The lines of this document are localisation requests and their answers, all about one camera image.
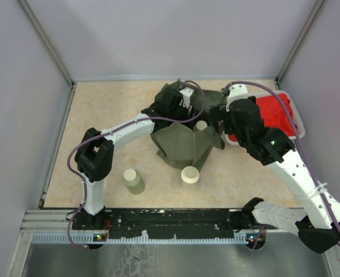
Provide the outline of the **cream bottle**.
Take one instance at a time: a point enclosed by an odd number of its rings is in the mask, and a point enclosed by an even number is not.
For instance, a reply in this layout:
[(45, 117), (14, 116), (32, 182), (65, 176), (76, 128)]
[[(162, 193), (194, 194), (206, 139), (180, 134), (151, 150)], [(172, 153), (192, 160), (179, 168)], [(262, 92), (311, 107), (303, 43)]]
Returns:
[(193, 192), (198, 188), (200, 173), (197, 168), (187, 166), (181, 171), (182, 189), (186, 192)]

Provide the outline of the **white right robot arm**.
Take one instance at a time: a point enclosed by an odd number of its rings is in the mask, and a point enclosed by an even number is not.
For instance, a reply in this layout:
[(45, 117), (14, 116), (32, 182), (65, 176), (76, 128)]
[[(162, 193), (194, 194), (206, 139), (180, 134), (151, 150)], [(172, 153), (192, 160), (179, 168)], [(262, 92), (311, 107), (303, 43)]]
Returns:
[(255, 98), (239, 99), (209, 109), (213, 133), (236, 137), (239, 145), (275, 173), (302, 208), (293, 209), (255, 197), (245, 204), (241, 223), (249, 228), (260, 224), (288, 231), (310, 250), (323, 253), (340, 241), (340, 203), (316, 185), (294, 143), (278, 128), (264, 124)]

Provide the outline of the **green canvas bag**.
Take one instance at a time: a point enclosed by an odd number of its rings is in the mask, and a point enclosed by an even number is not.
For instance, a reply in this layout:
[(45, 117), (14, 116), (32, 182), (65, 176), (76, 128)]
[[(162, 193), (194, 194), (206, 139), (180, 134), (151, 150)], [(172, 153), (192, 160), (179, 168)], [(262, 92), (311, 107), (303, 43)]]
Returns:
[[(202, 170), (214, 145), (220, 149), (225, 148), (225, 143), (219, 134), (214, 134), (211, 127), (209, 109), (224, 103), (224, 96), (221, 91), (204, 90), (205, 100), (201, 92), (195, 90), (191, 104), (199, 111), (204, 107), (204, 111), (192, 123), (171, 123), (169, 126), (153, 133), (151, 139), (157, 146), (157, 155), (169, 166), (175, 169), (184, 169), (193, 166), (199, 171)], [(206, 121), (208, 127), (200, 132), (194, 132), (197, 121)]]

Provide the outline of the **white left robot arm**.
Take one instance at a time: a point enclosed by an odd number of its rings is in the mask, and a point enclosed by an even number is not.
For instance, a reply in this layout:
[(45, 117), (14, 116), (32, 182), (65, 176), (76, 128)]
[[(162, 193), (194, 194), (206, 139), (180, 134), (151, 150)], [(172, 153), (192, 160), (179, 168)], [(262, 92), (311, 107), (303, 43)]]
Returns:
[(83, 180), (84, 221), (93, 229), (104, 225), (103, 201), (104, 179), (111, 171), (114, 153), (135, 139), (153, 134), (173, 123), (187, 127), (203, 112), (191, 105), (195, 90), (190, 87), (165, 89), (160, 99), (135, 116), (116, 127), (98, 131), (86, 131), (74, 161), (78, 176)]

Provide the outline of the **green bottle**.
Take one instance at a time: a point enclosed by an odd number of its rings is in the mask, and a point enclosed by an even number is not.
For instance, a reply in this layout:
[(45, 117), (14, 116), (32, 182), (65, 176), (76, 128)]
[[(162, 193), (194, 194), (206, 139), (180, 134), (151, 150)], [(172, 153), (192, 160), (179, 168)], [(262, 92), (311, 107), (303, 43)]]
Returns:
[(138, 195), (145, 189), (144, 181), (140, 173), (135, 169), (127, 169), (123, 174), (124, 183), (131, 194)]
[(197, 121), (194, 127), (194, 132), (200, 132), (208, 127), (206, 121)]

